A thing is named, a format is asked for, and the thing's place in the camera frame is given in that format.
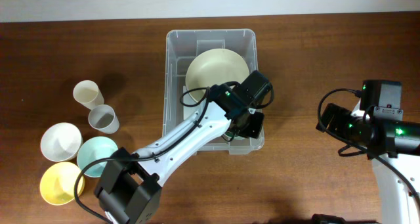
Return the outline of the cream bowl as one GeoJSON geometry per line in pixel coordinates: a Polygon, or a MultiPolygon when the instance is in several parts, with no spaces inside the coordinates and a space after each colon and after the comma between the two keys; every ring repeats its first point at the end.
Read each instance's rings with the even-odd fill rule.
{"type": "MultiPolygon", "coordinates": [[[[229,81],[242,83],[250,74],[245,60],[228,49],[211,49],[198,55],[186,72],[186,89],[206,88],[229,81]]],[[[191,97],[198,102],[205,89],[193,91],[191,97]]]]}

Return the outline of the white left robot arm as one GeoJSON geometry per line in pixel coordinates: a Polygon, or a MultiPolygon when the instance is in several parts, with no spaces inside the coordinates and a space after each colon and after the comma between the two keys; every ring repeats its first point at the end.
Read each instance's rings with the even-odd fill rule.
{"type": "Polygon", "coordinates": [[[226,132],[258,138],[270,83],[227,82],[205,88],[197,110],[170,133],[133,153],[120,148],[105,165],[94,195],[107,223],[145,223],[157,211],[163,185],[203,145],[226,132]]]}

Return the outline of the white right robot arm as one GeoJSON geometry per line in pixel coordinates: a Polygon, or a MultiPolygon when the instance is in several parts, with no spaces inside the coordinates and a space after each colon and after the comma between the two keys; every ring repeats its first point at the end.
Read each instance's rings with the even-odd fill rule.
{"type": "Polygon", "coordinates": [[[357,148],[370,160],[381,199],[383,223],[419,222],[419,124],[380,116],[365,119],[329,103],[318,107],[317,129],[357,148]]]}

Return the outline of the mint green cup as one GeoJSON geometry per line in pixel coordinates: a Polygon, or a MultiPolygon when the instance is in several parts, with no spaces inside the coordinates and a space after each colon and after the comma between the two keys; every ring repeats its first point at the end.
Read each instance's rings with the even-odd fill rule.
{"type": "Polygon", "coordinates": [[[244,140],[244,137],[234,134],[233,132],[227,131],[221,136],[225,141],[232,142],[233,140],[244,140]]]}

